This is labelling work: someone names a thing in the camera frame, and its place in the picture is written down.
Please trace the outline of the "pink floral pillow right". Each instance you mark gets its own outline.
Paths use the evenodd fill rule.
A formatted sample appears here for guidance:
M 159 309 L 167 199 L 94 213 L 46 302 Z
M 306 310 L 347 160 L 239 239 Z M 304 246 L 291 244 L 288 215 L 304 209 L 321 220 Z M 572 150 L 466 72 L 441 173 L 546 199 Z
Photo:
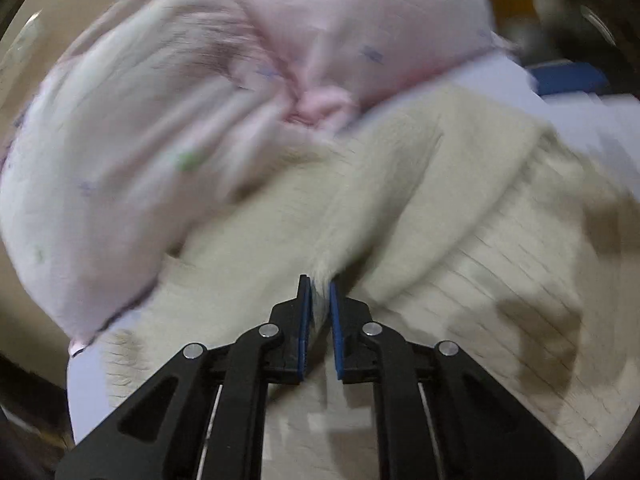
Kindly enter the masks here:
M 489 0 L 235 0 L 296 122 L 341 122 L 499 45 Z

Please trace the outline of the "pink floral pillow left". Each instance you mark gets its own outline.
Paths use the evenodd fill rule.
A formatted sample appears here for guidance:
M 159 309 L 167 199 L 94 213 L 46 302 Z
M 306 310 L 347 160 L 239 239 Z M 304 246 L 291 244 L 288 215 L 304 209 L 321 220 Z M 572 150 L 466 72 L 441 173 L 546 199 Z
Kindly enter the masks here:
M 1 236 L 85 348 L 163 258 L 280 153 L 311 143 L 235 0 L 118 0 L 54 64 L 1 167 Z

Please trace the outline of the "beige cable knit sweater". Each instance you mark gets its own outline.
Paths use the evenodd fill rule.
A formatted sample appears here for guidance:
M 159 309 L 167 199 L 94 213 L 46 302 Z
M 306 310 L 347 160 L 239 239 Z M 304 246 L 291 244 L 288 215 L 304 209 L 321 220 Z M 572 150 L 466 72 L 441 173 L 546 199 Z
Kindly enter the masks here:
M 184 344 L 234 341 L 329 280 L 410 340 L 457 341 L 595 471 L 639 405 L 639 205 L 543 122 L 448 84 L 289 154 L 168 256 L 101 339 L 121 404 Z

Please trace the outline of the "pink floral pillow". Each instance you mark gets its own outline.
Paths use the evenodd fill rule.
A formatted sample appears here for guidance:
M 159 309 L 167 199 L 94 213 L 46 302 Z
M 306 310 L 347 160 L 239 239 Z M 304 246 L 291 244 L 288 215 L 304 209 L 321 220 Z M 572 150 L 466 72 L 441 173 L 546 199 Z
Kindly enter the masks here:
M 499 45 L 489 0 L 235 0 L 296 122 L 341 122 Z
M 85 348 L 163 258 L 280 153 L 311 143 L 235 0 L 118 0 L 54 64 L 1 167 L 1 236 Z

